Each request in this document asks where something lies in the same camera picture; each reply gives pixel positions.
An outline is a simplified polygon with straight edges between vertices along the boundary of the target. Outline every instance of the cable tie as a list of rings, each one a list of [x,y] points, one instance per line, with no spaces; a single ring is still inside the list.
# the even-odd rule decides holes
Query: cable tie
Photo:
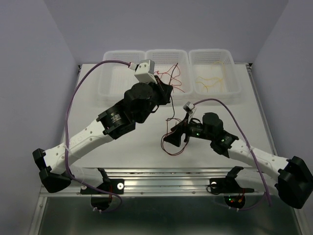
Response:
[[[84,174],[84,171],[83,171],[83,168],[82,167],[79,167],[80,170],[82,171],[82,174],[83,174],[83,179],[82,179],[82,182],[81,184],[83,185],[84,184],[84,180],[85,180],[85,174]]]
[[[68,151],[68,153],[69,153],[70,155],[74,156],[74,157],[77,158],[77,159],[80,159],[79,157],[75,156],[75,155],[72,153],[72,151],[71,151],[65,144],[63,145],[63,147]]]

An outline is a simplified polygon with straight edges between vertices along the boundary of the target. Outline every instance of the metal frame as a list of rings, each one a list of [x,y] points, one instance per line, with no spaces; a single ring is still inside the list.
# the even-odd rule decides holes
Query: metal frame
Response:
[[[263,124],[266,129],[268,141],[272,153],[277,155],[277,150],[268,126],[266,116],[255,87],[251,67],[247,63],[246,69],[257,100]],[[206,191],[209,179],[212,177],[224,177],[230,168],[145,168],[145,169],[106,169],[110,178],[125,179],[123,197],[139,196],[210,196]],[[41,219],[44,214],[47,197],[90,197],[81,195],[80,186],[73,183],[65,190],[50,194],[44,187],[41,188],[40,197],[30,228],[30,235],[37,235],[40,229]],[[303,210],[294,209],[295,218],[298,221],[302,235],[311,234],[311,230]]]

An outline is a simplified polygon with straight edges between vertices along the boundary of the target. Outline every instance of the black clamp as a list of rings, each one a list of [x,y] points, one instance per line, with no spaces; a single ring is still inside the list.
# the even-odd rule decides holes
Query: black clamp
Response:
[[[112,192],[115,194],[124,194],[124,185],[125,180],[124,179],[110,179],[106,173],[106,171],[103,168],[98,168],[102,175],[103,183],[100,184],[97,189],[100,189],[102,191],[106,192]],[[93,190],[91,188],[86,188],[80,190],[80,193],[83,195],[86,194],[102,194],[96,190]]]
[[[236,182],[235,178],[238,173],[244,168],[241,166],[235,166],[232,168],[224,178],[211,178],[210,187],[212,194],[220,193],[241,193],[243,188],[241,188]],[[245,193],[254,192],[253,188],[245,188]]]

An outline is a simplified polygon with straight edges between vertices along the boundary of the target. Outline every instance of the yellow wire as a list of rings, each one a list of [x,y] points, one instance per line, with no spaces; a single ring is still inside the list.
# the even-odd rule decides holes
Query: yellow wire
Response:
[[[213,63],[213,65],[214,65],[214,64],[222,64],[224,75],[226,74],[225,64],[224,64],[222,61],[216,61],[216,62]],[[218,79],[218,81],[216,81],[215,83],[213,83],[213,85],[205,85],[205,84],[202,83],[202,82],[196,82],[196,83],[201,83],[201,84],[203,84],[203,87],[206,88],[206,92],[207,92],[207,93],[209,92],[208,87],[211,88],[211,87],[215,86],[215,84],[217,84],[218,82],[221,83],[221,85],[220,85],[221,92],[223,91],[223,88],[224,88],[224,86],[223,86],[223,78],[219,78],[219,77],[203,78],[203,77],[201,77],[201,76],[198,76],[197,79],[198,79],[198,78],[201,78],[201,79],[206,80],[206,81],[210,81],[210,80],[213,80],[213,79]]]
[[[201,83],[203,85],[202,89],[205,87],[206,88],[206,92],[207,93],[209,92],[208,88],[206,87],[206,85],[203,82],[196,82],[196,83]]]

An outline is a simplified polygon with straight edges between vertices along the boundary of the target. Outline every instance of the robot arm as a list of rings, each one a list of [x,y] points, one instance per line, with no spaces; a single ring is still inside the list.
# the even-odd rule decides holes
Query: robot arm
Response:
[[[211,148],[227,158],[256,167],[251,154],[253,150],[258,165],[265,177],[269,191],[278,195],[286,204],[300,209],[313,191],[313,176],[304,161],[294,156],[292,159],[274,156],[260,149],[247,147],[246,142],[240,140],[224,130],[223,122],[215,113],[206,113],[202,123],[192,118],[196,107],[188,102],[184,109],[187,115],[182,122],[171,129],[171,133],[164,141],[180,146],[181,136],[185,134],[184,142],[190,137],[211,141]],[[265,191],[259,172],[253,172],[243,167],[234,167],[225,178],[210,179],[213,194],[254,192],[254,189]]]
[[[170,103],[173,87],[164,84],[157,76],[153,76],[154,62],[141,61],[139,65],[131,64],[139,83],[124,93],[124,98],[101,113],[97,119],[84,130],[70,138],[68,145],[68,164],[91,152],[105,143],[116,140],[135,129],[135,124],[143,123],[160,105]],[[62,143],[46,151],[37,149],[33,157],[40,170],[42,184],[49,192],[58,192],[70,185],[65,168],[66,145]],[[70,170],[76,179],[93,187],[108,186],[110,180],[104,169],[87,169],[71,166]]]

